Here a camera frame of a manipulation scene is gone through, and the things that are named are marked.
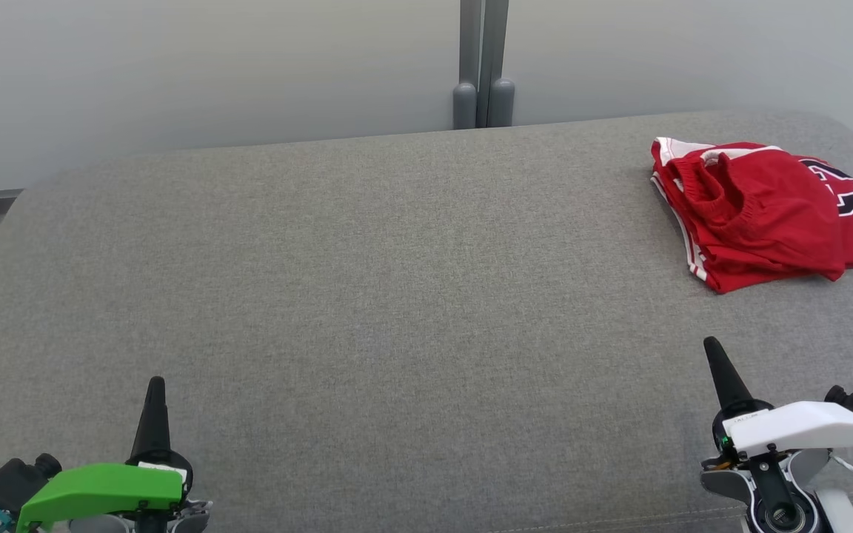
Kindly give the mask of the grey fabric sofa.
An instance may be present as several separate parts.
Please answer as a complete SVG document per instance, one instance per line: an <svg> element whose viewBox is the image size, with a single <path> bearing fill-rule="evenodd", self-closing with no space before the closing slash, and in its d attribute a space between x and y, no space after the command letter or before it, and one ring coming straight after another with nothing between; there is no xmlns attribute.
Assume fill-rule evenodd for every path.
<svg viewBox="0 0 853 533"><path fill-rule="evenodd" d="M716 295L656 136L853 176L853 132L722 111L169 152L0 225L0 465L122 462L148 380L207 533L739 533L715 336L756 398L853 390L853 270Z"/></svg>

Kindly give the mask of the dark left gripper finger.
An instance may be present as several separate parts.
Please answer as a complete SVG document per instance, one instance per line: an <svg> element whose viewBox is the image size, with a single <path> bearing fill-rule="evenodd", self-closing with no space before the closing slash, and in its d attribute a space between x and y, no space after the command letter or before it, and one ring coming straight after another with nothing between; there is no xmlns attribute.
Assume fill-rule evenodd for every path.
<svg viewBox="0 0 853 533"><path fill-rule="evenodd" d="M148 383L138 429L130 452L131 463L165 463L170 459L170 426L163 377Z"/></svg>

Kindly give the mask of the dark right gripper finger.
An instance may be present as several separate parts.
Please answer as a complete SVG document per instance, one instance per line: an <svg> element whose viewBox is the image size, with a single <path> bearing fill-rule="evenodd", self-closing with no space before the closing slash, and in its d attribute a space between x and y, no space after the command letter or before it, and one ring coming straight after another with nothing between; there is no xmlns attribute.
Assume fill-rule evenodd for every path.
<svg viewBox="0 0 853 533"><path fill-rule="evenodd" d="M740 409L754 400L722 343L716 337L706 337L703 346L721 411Z"/></svg>

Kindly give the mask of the grey partition post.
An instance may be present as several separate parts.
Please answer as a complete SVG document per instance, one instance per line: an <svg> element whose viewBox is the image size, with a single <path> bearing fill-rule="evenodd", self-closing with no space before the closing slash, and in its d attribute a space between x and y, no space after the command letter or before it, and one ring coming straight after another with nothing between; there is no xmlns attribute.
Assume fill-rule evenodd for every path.
<svg viewBox="0 0 853 533"><path fill-rule="evenodd" d="M460 0L455 130L512 126L517 87L502 74L509 7L510 0Z"/></svg>

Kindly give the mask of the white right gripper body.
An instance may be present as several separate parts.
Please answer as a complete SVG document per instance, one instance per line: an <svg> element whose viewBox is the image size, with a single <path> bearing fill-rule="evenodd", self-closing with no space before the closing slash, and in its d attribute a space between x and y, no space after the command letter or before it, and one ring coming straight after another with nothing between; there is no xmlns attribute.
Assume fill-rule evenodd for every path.
<svg viewBox="0 0 853 533"><path fill-rule="evenodd" d="M720 462L700 475L707 492L748 505L794 505L832 451L853 448L853 412L820 401L756 409L715 422L715 442Z"/></svg>

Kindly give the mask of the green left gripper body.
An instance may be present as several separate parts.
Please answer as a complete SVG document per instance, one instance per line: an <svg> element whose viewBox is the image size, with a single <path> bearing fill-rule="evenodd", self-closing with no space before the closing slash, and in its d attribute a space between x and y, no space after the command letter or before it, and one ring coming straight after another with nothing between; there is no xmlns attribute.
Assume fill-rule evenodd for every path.
<svg viewBox="0 0 853 533"><path fill-rule="evenodd" d="M64 470L24 503L15 533L204 533L209 500L190 499L193 468L173 451Z"/></svg>

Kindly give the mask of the red shorts with white sides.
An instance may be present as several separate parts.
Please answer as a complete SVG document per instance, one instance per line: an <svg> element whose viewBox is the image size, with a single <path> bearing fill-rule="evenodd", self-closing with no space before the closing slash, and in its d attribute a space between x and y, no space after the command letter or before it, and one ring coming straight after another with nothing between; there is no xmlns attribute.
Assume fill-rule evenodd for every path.
<svg viewBox="0 0 853 533"><path fill-rule="evenodd" d="M846 272L832 193L788 152L737 143L661 162L690 239L694 273L726 294L786 278Z"/></svg>

